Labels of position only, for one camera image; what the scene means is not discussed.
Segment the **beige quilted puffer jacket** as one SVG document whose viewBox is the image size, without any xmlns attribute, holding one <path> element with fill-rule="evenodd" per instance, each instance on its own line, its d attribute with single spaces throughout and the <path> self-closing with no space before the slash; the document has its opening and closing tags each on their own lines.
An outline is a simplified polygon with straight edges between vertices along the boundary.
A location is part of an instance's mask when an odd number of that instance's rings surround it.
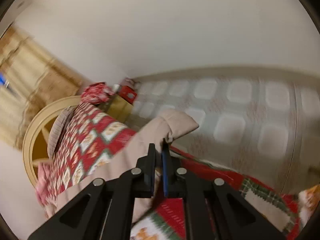
<svg viewBox="0 0 320 240">
<path fill-rule="evenodd" d="M 59 147 L 49 162 L 49 194 L 43 206 L 50 218 L 95 178 L 117 179 L 147 155 L 149 144 L 158 152 L 162 142 L 194 131 L 198 123 L 173 108 L 162 111 L 138 132 L 128 128 L 96 107 L 82 103 L 73 117 Z"/>
</svg>

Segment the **red patchwork bear bedspread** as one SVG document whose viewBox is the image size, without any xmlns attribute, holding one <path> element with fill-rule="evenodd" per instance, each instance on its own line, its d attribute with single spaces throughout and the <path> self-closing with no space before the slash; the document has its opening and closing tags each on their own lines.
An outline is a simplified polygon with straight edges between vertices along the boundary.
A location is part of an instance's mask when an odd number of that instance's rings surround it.
<svg viewBox="0 0 320 240">
<path fill-rule="evenodd" d="M 160 149 L 198 128 L 197 122 L 175 109 L 162 111 L 135 132 L 97 107 L 82 103 L 64 109 L 48 140 L 48 162 L 38 168 L 36 195 L 47 217 L 52 217 L 93 179 L 111 180 L 136 165 L 149 144 Z M 234 171 L 213 167 L 184 152 L 182 165 L 197 176 L 221 177 L 261 212 L 287 239 L 295 239 L 319 204 L 319 186 L 296 195 L 277 194 L 262 182 Z"/>
</svg>

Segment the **cream arched wooden headboard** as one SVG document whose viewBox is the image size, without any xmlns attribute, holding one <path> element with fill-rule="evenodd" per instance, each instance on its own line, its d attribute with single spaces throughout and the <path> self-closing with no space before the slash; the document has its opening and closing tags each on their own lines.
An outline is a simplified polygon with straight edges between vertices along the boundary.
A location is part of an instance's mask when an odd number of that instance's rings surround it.
<svg viewBox="0 0 320 240">
<path fill-rule="evenodd" d="M 33 186 L 37 184 L 40 162 L 49 159 L 47 145 L 53 123 L 61 111 L 69 106 L 77 106 L 80 96 L 70 96 L 54 101 L 44 107 L 31 121 L 24 136 L 22 153 L 24 168 Z"/>
</svg>

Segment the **striped pillow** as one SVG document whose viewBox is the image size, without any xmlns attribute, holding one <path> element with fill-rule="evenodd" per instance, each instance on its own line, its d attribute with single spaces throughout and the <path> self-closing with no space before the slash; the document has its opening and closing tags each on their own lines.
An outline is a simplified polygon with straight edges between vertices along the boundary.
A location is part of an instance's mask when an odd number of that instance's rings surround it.
<svg viewBox="0 0 320 240">
<path fill-rule="evenodd" d="M 73 117 L 75 108 L 75 106 L 65 108 L 55 119 L 48 137 L 47 153 L 49 159 L 53 159 L 59 143 L 62 141 L 66 132 L 67 126 Z"/>
</svg>

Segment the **red floral cloth bundle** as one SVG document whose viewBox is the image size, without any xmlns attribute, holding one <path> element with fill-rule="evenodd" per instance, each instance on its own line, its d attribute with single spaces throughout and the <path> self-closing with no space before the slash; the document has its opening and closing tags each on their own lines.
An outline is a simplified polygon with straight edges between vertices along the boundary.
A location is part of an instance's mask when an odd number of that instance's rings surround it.
<svg viewBox="0 0 320 240">
<path fill-rule="evenodd" d="M 81 94 L 81 103 L 99 105 L 108 102 L 115 92 L 105 82 L 92 83 Z"/>
</svg>

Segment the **red box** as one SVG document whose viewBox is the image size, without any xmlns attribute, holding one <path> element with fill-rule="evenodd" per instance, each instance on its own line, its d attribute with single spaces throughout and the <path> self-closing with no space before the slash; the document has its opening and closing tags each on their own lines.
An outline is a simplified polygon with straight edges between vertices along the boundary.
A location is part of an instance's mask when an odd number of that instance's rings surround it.
<svg viewBox="0 0 320 240">
<path fill-rule="evenodd" d="M 118 95 L 126 100 L 128 103 L 133 104 L 136 97 L 137 92 L 135 90 L 135 81 L 126 77 L 120 83 L 120 87 L 118 89 Z"/>
</svg>

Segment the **right beige patterned curtain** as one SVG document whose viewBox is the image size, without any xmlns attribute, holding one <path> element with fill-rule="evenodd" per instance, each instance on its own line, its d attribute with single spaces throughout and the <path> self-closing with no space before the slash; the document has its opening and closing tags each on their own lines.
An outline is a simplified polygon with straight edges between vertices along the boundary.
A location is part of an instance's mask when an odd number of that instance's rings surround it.
<svg viewBox="0 0 320 240">
<path fill-rule="evenodd" d="M 1 37 L 1 141 L 21 150 L 37 113 L 61 98 L 74 96 L 82 77 L 66 67 L 26 33 L 10 26 Z"/>
</svg>

